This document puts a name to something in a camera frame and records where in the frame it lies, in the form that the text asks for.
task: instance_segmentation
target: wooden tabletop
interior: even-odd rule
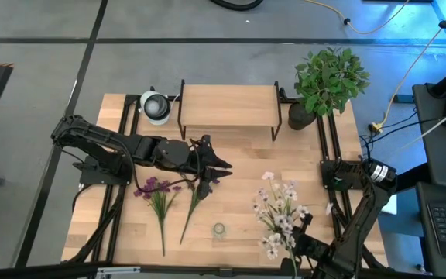
[[[187,84],[180,121],[184,126],[278,126],[277,104],[274,85]]]
[[[99,126],[118,130],[124,99],[125,95],[104,96],[98,117]],[[130,184],[125,196],[114,262],[131,265],[279,268],[281,258],[288,256],[284,251],[280,251],[278,259],[268,259],[266,251],[258,244],[258,241],[266,235],[266,228],[256,222],[252,210],[252,199],[256,192],[260,188],[269,187],[269,181],[261,179],[265,171],[274,172],[275,179],[284,182],[299,181],[297,205],[307,205],[314,216],[307,234],[330,243],[334,238],[334,232],[331,216],[325,214],[328,194],[322,187],[319,171],[322,155],[317,124],[314,123],[302,131],[290,129],[286,124],[288,106],[282,105],[284,124],[275,142],[269,138],[268,129],[259,127],[189,129],[187,139],[199,139],[204,134],[211,135],[216,154],[233,165],[233,175],[222,178],[221,183],[214,187],[214,193],[199,204],[192,215],[184,242],[180,245],[180,235],[191,197],[190,191],[182,185],[184,189],[174,200],[166,217],[164,257],[161,252],[160,228],[156,214],[148,207],[145,200],[134,197],[135,185]],[[180,140],[177,110],[178,103],[173,106],[169,122],[163,126],[153,126],[144,115],[141,115],[137,133]],[[361,147],[350,102],[342,116],[335,113],[335,119],[343,159],[357,160],[357,156],[361,154]],[[324,122],[328,149],[332,155],[333,146],[328,120],[324,118]],[[169,181],[180,179],[178,174],[149,167],[137,167],[137,174],[141,185],[152,176]],[[104,185],[95,185],[77,200],[63,250],[63,260],[74,256],[94,232],[104,193]],[[349,191],[349,194],[352,209],[355,210],[362,193]],[[211,232],[217,222],[223,223],[227,230],[222,240],[215,239]],[[106,232],[105,235],[100,259],[105,258],[105,249],[108,245],[109,233]],[[373,226],[365,245],[377,260],[387,264],[378,223]]]

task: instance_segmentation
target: gray floor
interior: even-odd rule
[[[0,0],[0,36],[89,37],[99,0],[47,2]],[[390,17],[399,5],[385,2],[323,0],[369,30]],[[446,15],[446,1],[438,0]],[[430,5],[411,4],[385,29],[360,36],[346,29],[330,10],[302,0],[266,0],[251,12],[230,12],[207,0],[110,1],[99,37],[142,38],[328,38],[428,39],[438,19]],[[438,38],[446,39],[444,33]],[[98,116],[104,93],[139,94],[150,85],[175,95],[180,79],[205,84],[271,84],[275,80],[293,95],[293,66],[309,50],[323,45],[273,44],[128,44],[96,45],[75,112],[90,122]],[[390,95],[421,47],[346,46],[361,57],[371,73],[366,95],[353,100],[359,134],[380,121]],[[85,45],[0,45],[0,63],[15,70],[0,103],[0,267],[12,264],[23,224],[51,150],[50,133],[67,106]],[[446,75],[446,47],[431,47],[401,89],[410,94],[417,83]],[[388,123],[404,119],[413,105],[394,105]],[[394,135],[375,145],[373,156],[386,160],[390,151],[420,135],[417,126],[405,137]],[[79,173],[62,156],[29,264],[59,262],[70,222],[70,207]],[[399,172],[426,161],[421,142],[389,163]],[[413,193],[399,200],[403,212],[416,202]],[[412,213],[381,217],[389,263],[413,271],[422,262]]]

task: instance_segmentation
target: black desk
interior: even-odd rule
[[[413,86],[419,120],[443,118],[445,99],[437,99],[428,94],[426,86]],[[420,125],[425,133],[437,121]],[[427,203],[446,202],[446,127],[439,126],[423,138],[427,163],[401,174],[402,188],[417,186],[417,199],[423,223],[425,264],[437,276],[446,276],[446,258],[438,251],[436,236],[431,224]]]

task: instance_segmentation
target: white flower bouquet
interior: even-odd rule
[[[261,244],[270,259],[278,257],[278,248],[281,246],[288,251],[293,262],[294,275],[297,276],[293,232],[300,228],[295,227],[294,223],[298,219],[304,219],[309,211],[304,205],[293,206],[293,202],[297,200],[296,181],[289,184],[278,183],[274,181],[272,172],[264,173],[262,179],[269,181],[270,191],[259,189],[252,205],[258,222],[264,223],[269,231],[269,235],[262,238]]]

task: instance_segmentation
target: black plant pot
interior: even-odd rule
[[[288,126],[294,130],[302,130],[316,120],[316,113],[306,112],[299,102],[294,102],[288,110]]]

